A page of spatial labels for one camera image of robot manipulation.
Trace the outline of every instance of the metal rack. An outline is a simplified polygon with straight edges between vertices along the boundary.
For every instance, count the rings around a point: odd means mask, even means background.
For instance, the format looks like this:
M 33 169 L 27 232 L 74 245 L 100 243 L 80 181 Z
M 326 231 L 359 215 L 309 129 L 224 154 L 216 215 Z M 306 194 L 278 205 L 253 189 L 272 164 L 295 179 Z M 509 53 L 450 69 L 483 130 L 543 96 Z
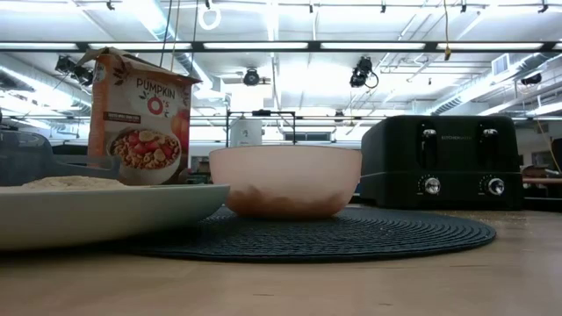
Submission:
M 271 114 L 277 114 L 279 116 L 280 119 L 285 120 L 285 118 L 283 118 L 283 114 L 290 114 L 292 116 L 292 144 L 296 145 L 297 144 L 297 115 L 295 113 L 295 111 L 269 111 L 269 110 L 259 110 L 259 111 L 227 111 L 227 147 L 229 146 L 229 129 L 230 129 L 230 117 L 232 116 L 232 114 L 241 114 L 242 116 L 244 116 L 244 114 L 251 114 L 252 117 L 258 117 L 258 118 L 267 118 L 270 117 Z

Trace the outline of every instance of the dark woven placemat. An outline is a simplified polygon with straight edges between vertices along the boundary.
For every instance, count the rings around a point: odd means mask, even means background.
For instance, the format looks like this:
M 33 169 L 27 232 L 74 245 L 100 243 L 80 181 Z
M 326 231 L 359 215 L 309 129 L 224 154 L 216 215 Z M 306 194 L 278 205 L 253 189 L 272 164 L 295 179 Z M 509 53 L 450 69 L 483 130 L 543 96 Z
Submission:
M 343 262 L 432 255 L 486 245 L 490 226 L 416 211 L 346 208 L 320 221 L 241 219 L 228 209 L 193 227 L 125 241 L 140 255 L 228 262 Z

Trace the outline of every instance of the black toaster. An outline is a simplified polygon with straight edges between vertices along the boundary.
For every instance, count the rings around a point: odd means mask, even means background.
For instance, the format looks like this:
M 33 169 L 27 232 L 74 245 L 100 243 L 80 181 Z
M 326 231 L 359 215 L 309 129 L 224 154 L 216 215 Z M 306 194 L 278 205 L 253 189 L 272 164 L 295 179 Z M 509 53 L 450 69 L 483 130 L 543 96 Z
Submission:
M 362 138 L 361 198 L 389 208 L 521 209 L 513 121 L 396 116 Z

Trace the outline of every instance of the wooden table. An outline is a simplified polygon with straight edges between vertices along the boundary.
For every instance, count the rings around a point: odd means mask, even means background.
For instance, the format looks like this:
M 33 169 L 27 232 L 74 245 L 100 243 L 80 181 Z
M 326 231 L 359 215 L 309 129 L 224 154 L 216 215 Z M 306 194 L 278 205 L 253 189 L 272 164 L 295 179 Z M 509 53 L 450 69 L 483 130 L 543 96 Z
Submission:
M 560 214 L 444 213 L 480 219 L 498 238 L 450 255 L 338 264 L 4 255 L 0 315 L 560 315 Z

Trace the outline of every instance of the cereal bowl image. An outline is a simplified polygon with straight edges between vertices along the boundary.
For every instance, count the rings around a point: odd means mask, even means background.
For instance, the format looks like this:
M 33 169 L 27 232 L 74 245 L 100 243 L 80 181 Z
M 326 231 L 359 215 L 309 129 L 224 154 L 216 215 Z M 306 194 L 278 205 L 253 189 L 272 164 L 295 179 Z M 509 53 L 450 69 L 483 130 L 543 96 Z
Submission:
M 181 148 L 173 134 L 127 128 L 107 147 L 121 158 L 119 178 L 128 185 L 155 185 L 170 179 L 179 167 Z

